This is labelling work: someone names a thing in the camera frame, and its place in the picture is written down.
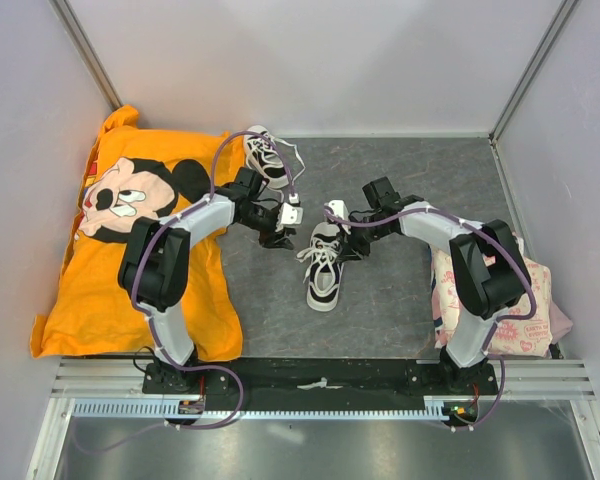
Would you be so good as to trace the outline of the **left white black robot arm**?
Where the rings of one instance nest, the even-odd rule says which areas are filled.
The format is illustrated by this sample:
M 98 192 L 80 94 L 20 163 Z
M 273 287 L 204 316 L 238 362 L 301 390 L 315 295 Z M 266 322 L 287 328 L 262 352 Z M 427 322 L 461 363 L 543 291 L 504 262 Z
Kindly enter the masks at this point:
M 263 185 L 262 175 L 242 167 L 234 181 L 214 188 L 181 212 L 158 220 L 141 217 L 132 226 L 118 284 L 143 314 L 157 357 L 169 364 L 165 382 L 178 393 L 191 392 L 200 378 L 198 367 L 188 362 L 195 344 L 181 307 L 190 251 L 233 224 L 257 231 L 265 248 L 293 248 L 289 236 L 303 217 L 299 196 L 291 194 L 267 208 L 260 202 Z

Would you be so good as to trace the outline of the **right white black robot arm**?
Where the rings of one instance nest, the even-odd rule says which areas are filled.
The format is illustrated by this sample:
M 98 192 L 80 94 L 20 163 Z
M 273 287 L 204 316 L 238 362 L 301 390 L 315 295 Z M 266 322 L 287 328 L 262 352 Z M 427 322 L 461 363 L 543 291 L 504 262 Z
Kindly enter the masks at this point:
M 386 177 L 365 185 L 363 193 L 370 209 L 361 218 L 342 201 L 325 205 L 325 215 L 343 228 L 341 260 L 368 256 L 372 242 L 391 234 L 422 241 L 451 258 L 460 312 L 440 352 L 437 377 L 445 391 L 461 393 L 483 373 L 499 323 L 535 315 L 532 280 L 518 242 L 502 220 L 469 221 L 419 196 L 402 197 Z

